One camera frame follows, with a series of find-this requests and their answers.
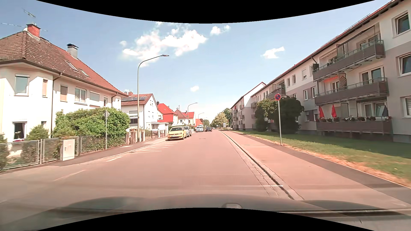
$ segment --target sign pole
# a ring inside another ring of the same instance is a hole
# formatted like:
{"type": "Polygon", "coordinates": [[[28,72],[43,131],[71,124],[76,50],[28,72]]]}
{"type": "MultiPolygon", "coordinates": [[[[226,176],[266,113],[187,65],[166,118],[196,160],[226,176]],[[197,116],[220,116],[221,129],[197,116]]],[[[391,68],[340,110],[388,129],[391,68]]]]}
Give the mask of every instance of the sign pole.
{"type": "Polygon", "coordinates": [[[280,116],[280,101],[278,100],[278,127],[280,129],[280,146],[282,146],[282,138],[281,138],[281,116],[280,116]]]}

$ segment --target grass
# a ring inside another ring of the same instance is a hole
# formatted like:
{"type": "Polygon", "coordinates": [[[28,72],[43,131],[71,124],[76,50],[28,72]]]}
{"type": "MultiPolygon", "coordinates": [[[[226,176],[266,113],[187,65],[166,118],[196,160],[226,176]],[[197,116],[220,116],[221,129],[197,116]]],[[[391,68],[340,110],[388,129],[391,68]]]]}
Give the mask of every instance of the grass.
{"type": "MultiPolygon", "coordinates": [[[[241,132],[271,141],[280,141],[279,135],[274,132],[241,132]]],[[[282,135],[282,142],[300,150],[333,156],[348,162],[361,163],[369,168],[411,182],[411,144],[409,143],[303,134],[282,135]]]]}

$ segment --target street lamp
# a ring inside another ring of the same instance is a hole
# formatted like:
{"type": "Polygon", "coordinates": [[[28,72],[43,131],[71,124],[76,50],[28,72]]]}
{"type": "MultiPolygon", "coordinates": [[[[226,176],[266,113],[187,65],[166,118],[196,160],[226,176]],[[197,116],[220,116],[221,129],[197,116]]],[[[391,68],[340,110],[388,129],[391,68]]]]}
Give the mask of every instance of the street lamp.
{"type": "MultiPolygon", "coordinates": [[[[169,55],[159,55],[157,57],[154,58],[158,58],[158,57],[167,57],[169,55]]],[[[147,60],[142,61],[139,64],[139,67],[137,68],[137,134],[138,134],[138,138],[137,138],[137,142],[140,142],[140,138],[141,138],[141,134],[140,134],[140,94],[139,94],[139,69],[140,69],[140,65],[148,60],[154,59],[154,58],[149,58],[147,60]]]]}
{"type": "Polygon", "coordinates": [[[189,104],[188,106],[187,106],[187,125],[188,126],[190,126],[190,117],[188,116],[188,107],[190,106],[190,105],[193,105],[193,104],[198,104],[198,103],[192,103],[192,104],[189,104]]]}

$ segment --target asphalt road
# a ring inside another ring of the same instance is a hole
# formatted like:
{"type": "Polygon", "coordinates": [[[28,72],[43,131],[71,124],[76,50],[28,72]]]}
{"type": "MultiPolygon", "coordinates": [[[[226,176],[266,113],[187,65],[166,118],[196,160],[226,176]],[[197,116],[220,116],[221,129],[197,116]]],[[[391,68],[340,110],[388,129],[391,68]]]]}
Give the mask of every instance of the asphalt road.
{"type": "Polygon", "coordinates": [[[193,132],[116,157],[0,175],[0,224],[107,196],[246,194],[280,197],[221,132],[193,132]]]}

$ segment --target balcony railing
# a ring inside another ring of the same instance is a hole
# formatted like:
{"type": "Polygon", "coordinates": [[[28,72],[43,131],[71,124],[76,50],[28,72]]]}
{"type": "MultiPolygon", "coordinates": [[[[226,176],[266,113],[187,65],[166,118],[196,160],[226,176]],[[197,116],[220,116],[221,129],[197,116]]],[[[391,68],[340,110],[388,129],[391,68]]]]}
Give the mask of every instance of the balcony railing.
{"type": "Polygon", "coordinates": [[[357,98],[361,96],[388,96],[387,78],[376,78],[351,84],[335,90],[326,91],[316,95],[314,101],[316,105],[332,103],[342,99],[357,98]]]}
{"type": "Polygon", "coordinates": [[[383,58],[384,55],[385,49],[383,40],[373,40],[364,46],[339,57],[332,63],[327,63],[326,65],[313,70],[313,79],[316,80],[321,77],[335,74],[338,71],[345,70],[360,62],[364,62],[373,56],[376,58],[383,58]]]}
{"type": "Polygon", "coordinates": [[[317,122],[317,130],[342,131],[342,132],[382,132],[391,134],[393,126],[391,119],[344,121],[339,122],[317,122]]]}
{"type": "Polygon", "coordinates": [[[280,95],[285,95],[285,87],[280,87],[280,88],[277,88],[277,89],[275,89],[274,91],[270,92],[270,93],[267,95],[267,98],[269,98],[269,99],[274,99],[274,96],[275,96],[277,93],[279,93],[280,95]]]}

